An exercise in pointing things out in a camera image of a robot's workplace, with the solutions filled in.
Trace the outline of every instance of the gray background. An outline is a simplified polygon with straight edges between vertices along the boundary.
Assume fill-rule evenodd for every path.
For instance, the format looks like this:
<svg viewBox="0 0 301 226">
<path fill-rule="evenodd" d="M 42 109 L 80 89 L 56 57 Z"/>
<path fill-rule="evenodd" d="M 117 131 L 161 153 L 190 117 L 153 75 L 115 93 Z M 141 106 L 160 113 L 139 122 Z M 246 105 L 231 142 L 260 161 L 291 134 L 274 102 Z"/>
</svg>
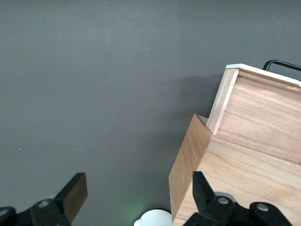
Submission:
<svg viewBox="0 0 301 226">
<path fill-rule="evenodd" d="M 170 169 L 225 66 L 301 65 L 300 22 L 300 1 L 0 1 L 0 206 L 86 172 L 74 226 L 169 210 Z"/>
</svg>

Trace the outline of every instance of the black handle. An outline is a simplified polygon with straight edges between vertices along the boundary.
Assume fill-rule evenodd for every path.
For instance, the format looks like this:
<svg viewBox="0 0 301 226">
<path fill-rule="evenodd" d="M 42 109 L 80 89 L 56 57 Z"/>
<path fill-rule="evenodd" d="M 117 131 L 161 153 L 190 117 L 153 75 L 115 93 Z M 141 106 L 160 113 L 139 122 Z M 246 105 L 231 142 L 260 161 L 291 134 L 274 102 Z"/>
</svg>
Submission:
<svg viewBox="0 0 301 226">
<path fill-rule="evenodd" d="M 265 63 L 265 65 L 263 67 L 263 70 L 268 71 L 269 67 L 272 64 L 280 65 L 280 66 L 283 66 L 283 67 L 288 67 L 288 68 L 291 68 L 291 69 L 294 69 L 294 70 L 297 70 L 297 71 L 301 72 L 301 67 L 300 66 L 293 65 L 293 64 L 281 61 L 281 60 L 269 60 L 268 62 Z"/>
</svg>

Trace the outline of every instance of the white edge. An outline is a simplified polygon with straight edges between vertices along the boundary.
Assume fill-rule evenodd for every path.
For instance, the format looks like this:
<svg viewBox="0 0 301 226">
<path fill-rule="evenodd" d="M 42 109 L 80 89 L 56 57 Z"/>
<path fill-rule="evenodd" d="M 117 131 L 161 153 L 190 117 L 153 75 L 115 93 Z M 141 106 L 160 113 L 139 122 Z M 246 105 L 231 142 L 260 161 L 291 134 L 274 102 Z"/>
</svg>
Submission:
<svg viewBox="0 0 301 226">
<path fill-rule="evenodd" d="M 277 80 L 286 81 L 288 83 L 291 83 L 291 84 L 301 87 L 301 81 L 299 81 L 299 80 L 292 79 L 292 78 L 289 78 L 289 77 L 286 77 L 286 76 L 283 76 L 280 74 L 268 72 L 268 71 L 265 71 L 265 70 L 262 70 L 262 69 L 259 69 L 256 67 L 251 67 L 251 66 L 244 65 L 244 64 L 235 64 L 235 65 L 227 65 L 226 66 L 226 69 L 232 69 L 232 68 L 242 69 L 242 70 L 248 71 L 248 72 L 255 72 L 255 73 L 262 74 L 262 75 L 265 75 L 265 76 L 268 76 L 268 77 L 271 77 L 271 78 L 274 78 Z"/>
</svg>

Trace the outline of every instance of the wooden side panel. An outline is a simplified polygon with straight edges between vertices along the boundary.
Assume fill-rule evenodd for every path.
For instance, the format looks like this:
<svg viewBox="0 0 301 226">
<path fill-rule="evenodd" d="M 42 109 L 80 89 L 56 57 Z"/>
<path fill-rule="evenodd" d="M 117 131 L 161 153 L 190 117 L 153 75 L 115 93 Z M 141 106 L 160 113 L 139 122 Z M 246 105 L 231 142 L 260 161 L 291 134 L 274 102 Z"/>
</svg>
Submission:
<svg viewBox="0 0 301 226">
<path fill-rule="evenodd" d="M 198 115 L 193 115 L 180 151 L 169 174 L 169 190 L 172 216 L 175 218 L 187 189 L 192 173 L 202 159 L 210 141 L 211 132 Z"/>
<path fill-rule="evenodd" d="M 269 202 L 301 225 L 301 166 L 213 137 L 198 170 L 215 192 L 233 195 L 246 208 Z M 173 223 L 182 226 L 196 211 L 190 184 Z"/>
<path fill-rule="evenodd" d="M 301 164 L 300 92 L 238 76 L 216 136 Z"/>
<path fill-rule="evenodd" d="M 217 91 L 213 107 L 207 122 L 212 134 L 216 134 L 227 106 L 239 69 L 226 69 Z"/>
</svg>

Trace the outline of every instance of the screw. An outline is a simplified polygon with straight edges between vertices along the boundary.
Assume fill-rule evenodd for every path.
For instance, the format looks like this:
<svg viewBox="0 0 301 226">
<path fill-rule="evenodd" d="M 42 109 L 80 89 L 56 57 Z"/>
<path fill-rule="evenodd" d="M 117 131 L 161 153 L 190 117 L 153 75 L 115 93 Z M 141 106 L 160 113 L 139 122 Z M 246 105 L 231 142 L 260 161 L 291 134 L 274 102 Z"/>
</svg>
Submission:
<svg viewBox="0 0 301 226">
<path fill-rule="evenodd" d="M 262 203 L 257 204 L 256 208 L 261 210 L 261 211 L 264 211 L 264 212 L 269 210 L 269 208 L 266 205 L 262 204 Z"/>
<path fill-rule="evenodd" d="M 51 201 L 50 199 L 41 200 L 38 204 L 38 207 L 43 208 L 43 207 L 47 206 L 50 203 L 50 201 Z"/>
<path fill-rule="evenodd" d="M 4 216 L 7 213 L 8 213 L 8 209 L 1 210 L 0 211 L 0 217 Z"/>
<path fill-rule="evenodd" d="M 221 197 L 221 198 L 218 199 L 218 202 L 220 204 L 228 204 L 229 200 L 224 198 L 224 197 Z"/>
</svg>

